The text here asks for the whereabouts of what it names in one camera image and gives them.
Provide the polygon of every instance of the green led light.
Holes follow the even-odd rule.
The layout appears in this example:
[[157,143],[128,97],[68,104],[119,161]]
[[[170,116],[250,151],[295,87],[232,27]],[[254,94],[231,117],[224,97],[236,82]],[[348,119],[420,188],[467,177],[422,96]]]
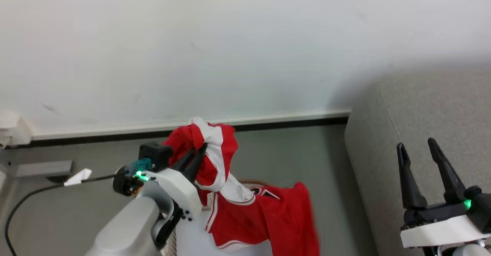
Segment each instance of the green led light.
[[471,200],[465,200],[463,202],[463,204],[465,204],[465,207],[467,207],[467,209],[469,209],[470,208],[470,204],[471,204]]
[[142,176],[142,171],[138,171],[135,174],[135,177],[141,179],[142,181],[149,181],[150,180],[147,176]]

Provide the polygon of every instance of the baseboard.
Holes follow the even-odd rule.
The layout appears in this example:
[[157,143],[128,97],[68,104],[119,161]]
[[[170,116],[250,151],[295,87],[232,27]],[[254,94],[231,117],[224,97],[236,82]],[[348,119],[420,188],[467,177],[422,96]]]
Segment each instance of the baseboard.
[[[346,123],[351,110],[337,110],[324,113],[300,113],[292,115],[271,115],[224,120],[211,120],[211,123],[233,125],[236,131],[264,130],[286,127],[333,125]],[[15,148],[32,148],[37,146],[59,146],[66,144],[96,143],[102,141],[120,141],[125,139],[146,139],[167,137],[170,132],[182,123],[162,123],[141,126],[98,128],[89,130],[37,131],[33,133],[31,144]]]

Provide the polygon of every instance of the gray upholstered fabric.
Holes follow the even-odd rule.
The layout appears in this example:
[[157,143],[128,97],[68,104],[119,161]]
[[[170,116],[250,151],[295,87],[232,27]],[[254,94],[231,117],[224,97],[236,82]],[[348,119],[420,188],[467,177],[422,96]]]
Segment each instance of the gray upholstered fabric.
[[463,183],[491,192],[491,73],[393,76],[354,107],[346,146],[380,256],[422,255],[403,249],[396,144],[402,141],[429,204],[444,202],[427,139],[434,137]]

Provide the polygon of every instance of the black cable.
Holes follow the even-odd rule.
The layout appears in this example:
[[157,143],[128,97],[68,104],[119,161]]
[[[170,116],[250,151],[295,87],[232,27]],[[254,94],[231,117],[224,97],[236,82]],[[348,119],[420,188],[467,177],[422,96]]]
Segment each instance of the black cable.
[[[95,177],[93,179],[84,179],[81,181],[81,183],[87,183],[87,182],[93,182],[93,181],[103,181],[104,179],[112,179],[113,177],[119,176],[120,174],[124,174],[124,173],[125,172],[119,172],[117,174],[111,174],[110,176],[100,176],[100,177]],[[12,220],[12,217],[14,216],[14,214],[17,211],[17,209],[19,208],[19,206],[21,206],[21,204],[23,202],[25,202],[32,195],[41,193],[42,191],[47,191],[47,190],[56,189],[56,188],[60,188],[60,187],[65,187],[64,183],[60,183],[60,184],[56,184],[56,185],[52,185],[52,186],[48,186],[48,187],[44,187],[44,188],[40,188],[38,190],[32,191],[29,194],[27,194],[25,197],[23,197],[17,203],[17,205],[14,207],[14,209],[12,209],[12,211],[10,212],[10,215],[7,218],[7,222],[5,223],[5,241],[7,242],[7,246],[10,249],[10,253],[12,254],[12,256],[17,256],[17,254],[15,253],[14,247],[12,246],[12,243],[10,242],[10,238],[8,236],[8,227],[10,226],[10,221]]]

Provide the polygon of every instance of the red garment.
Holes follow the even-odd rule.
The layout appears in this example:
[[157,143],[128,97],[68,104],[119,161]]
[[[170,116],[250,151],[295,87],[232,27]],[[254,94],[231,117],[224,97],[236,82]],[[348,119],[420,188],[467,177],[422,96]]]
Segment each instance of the red garment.
[[164,144],[171,146],[174,164],[191,148],[208,143],[196,181],[206,193],[214,192],[212,210],[205,230],[218,248],[234,251],[271,241],[274,256],[318,256],[319,242],[307,188],[273,186],[245,188],[230,174],[230,162],[237,150],[234,129],[193,118],[190,125],[174,130]]

